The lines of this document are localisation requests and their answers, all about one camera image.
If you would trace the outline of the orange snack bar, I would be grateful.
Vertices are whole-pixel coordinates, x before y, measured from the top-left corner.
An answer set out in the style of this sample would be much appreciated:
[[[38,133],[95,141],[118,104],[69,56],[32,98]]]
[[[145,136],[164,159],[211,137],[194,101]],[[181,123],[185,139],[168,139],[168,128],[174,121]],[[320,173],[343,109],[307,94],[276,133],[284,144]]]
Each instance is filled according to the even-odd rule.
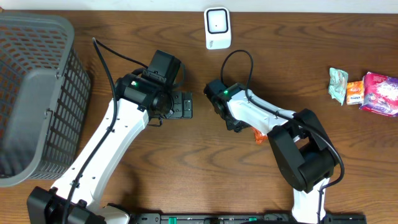
[[[254,133],[254,139],[256,141],[256,144],[262,144],[264,141],[268,140],[267,135],[260,132],[260,130],[254,127],[251,127],[251,129]]]

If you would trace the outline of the teal snack packet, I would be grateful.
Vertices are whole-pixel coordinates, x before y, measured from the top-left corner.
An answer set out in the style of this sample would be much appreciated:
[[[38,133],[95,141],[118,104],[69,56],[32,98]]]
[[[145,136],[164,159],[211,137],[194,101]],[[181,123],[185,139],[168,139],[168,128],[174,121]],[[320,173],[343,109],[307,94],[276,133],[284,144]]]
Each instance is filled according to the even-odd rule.
[[[328,93],[332,99],[337,100],[341,105],[345,102],[346,89],[348,83],[348,73],[331,67],[329,69],[330,84],[328,86]]]

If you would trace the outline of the small orange white packet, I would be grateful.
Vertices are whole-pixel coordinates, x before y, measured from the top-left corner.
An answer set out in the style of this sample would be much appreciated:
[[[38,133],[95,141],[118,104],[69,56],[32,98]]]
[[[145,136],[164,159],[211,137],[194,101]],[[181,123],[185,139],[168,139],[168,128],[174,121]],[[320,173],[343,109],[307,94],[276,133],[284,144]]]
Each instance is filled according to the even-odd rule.
[[[346,87],[346,103],[348,105],[362,104],[364,101],[363,81],[349,82]]]

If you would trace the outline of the purple snack package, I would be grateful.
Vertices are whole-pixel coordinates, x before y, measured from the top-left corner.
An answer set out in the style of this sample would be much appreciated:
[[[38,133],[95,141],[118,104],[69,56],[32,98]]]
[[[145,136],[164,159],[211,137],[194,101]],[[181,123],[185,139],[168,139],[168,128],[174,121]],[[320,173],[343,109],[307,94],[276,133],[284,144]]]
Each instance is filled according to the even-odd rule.
[[[368,72],[363,77],[364,100],[361,110],[397,117],[397,78]]]

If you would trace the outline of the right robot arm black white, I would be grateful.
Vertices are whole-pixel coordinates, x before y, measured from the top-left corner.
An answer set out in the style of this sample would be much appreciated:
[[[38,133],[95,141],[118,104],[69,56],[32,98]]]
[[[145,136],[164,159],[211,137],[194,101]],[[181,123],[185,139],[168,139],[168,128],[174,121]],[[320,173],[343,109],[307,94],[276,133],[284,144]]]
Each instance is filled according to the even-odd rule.
[[[204,93],[228,130],[252,127],[271,146],[280,173],[294,190],[292,216],[299,223],[322,223],[325,189],[341,157],[314,112],[283,110],[240,83],[221,80],[207,84]]]

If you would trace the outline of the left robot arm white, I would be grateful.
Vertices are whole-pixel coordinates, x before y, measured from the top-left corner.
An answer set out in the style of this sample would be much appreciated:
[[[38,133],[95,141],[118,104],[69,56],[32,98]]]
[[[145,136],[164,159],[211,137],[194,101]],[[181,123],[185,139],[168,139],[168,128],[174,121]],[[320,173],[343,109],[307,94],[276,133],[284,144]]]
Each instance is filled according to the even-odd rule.
[[[27,199],[31,223],[131,223],[132,215],[112,203],[100,205],[123,155],[152,119],[190,119],[192,93],[174,77],[128,73],[115,84],[116,97],[91,139],[49,190],[36,187]]]

